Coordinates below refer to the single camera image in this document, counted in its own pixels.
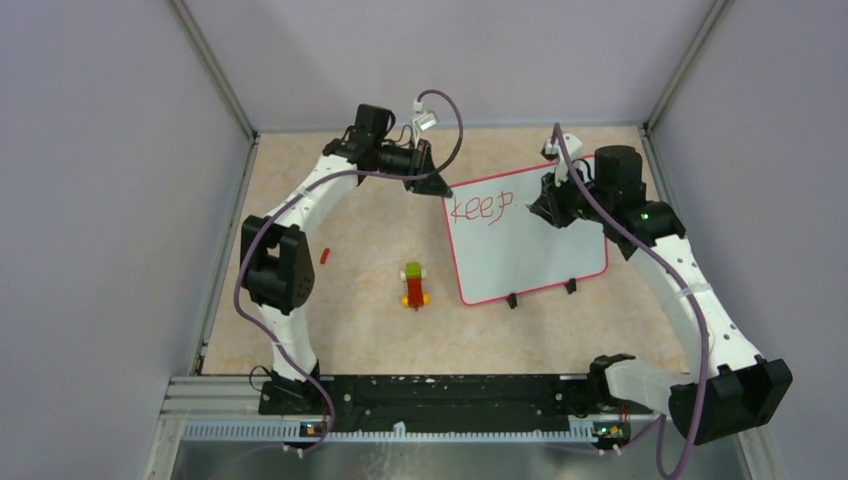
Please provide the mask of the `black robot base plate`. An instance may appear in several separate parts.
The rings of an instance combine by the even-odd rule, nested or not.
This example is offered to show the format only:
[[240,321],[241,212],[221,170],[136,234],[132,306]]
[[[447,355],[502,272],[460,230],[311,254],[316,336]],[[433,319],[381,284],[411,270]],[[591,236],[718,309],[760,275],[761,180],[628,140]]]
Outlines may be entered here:
[[582,375],[336,375],[316,385],[274,379],[261,390],[261,415],[316,416],[339,433],[564,432],[591,415],[645,414],[632,402],[594,395]]

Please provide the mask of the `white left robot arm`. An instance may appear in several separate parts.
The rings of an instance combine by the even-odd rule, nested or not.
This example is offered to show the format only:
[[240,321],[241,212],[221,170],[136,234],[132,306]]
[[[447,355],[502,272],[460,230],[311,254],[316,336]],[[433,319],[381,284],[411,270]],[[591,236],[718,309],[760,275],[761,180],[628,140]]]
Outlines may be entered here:
[[388,109],[359,105],[353,125],[325,145],[311,173],[284,203],[242,224],[238,284],[257,305],[274,350],[265,385],[297,413],[314,410],[321,397],[320,386],[309,379],[318,367],[305,319],[315,286],[309,236],[368,176],[399,179],[419,195],[452,195],[430,142],[422,137],[437,124],[436,114],[415,101],[405,144],[387,137],[394,120]]

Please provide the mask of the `red toy brick car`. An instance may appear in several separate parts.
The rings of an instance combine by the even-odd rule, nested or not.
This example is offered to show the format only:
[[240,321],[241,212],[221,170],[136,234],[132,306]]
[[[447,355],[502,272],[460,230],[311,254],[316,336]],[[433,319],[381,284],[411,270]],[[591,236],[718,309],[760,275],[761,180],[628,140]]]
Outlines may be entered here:
[[404,283],[404,293],[401,296],[403,307],[418,311],[430,304],[430,296],[424,288],[427,277],[427,270],[419,262],[407,262],[404,265],[400,271],[400,279]]

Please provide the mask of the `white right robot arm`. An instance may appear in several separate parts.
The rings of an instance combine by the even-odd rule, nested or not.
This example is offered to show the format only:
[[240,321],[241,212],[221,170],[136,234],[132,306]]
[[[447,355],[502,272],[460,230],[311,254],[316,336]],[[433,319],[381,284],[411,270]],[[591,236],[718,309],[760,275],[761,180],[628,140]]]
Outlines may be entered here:
[[668,203],[648,198],[642,156],[613,145],[576,159],[551,140],[541,154],[556,167],[543,175],[530,212],[554,228],[601,225],[659,302],[691,369],[684,374],[630,354],[602,355],[590,366],[589,404],[600,412],[624,401],[647,407],[697,445],[768,424],[793,381],[791,370],[782,359],[766,359],[730,318],[682,221]]

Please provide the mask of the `pink framed whiteboard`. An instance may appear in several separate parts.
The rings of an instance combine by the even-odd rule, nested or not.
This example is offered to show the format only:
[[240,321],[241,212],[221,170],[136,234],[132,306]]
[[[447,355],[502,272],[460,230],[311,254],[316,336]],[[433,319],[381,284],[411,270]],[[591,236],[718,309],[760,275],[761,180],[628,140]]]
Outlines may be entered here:
[[576,220],[557,229],[529,206],[552,164],[451,186],[443,210],[459,297],[480,305],[604,273],[609,264],[602,227]]

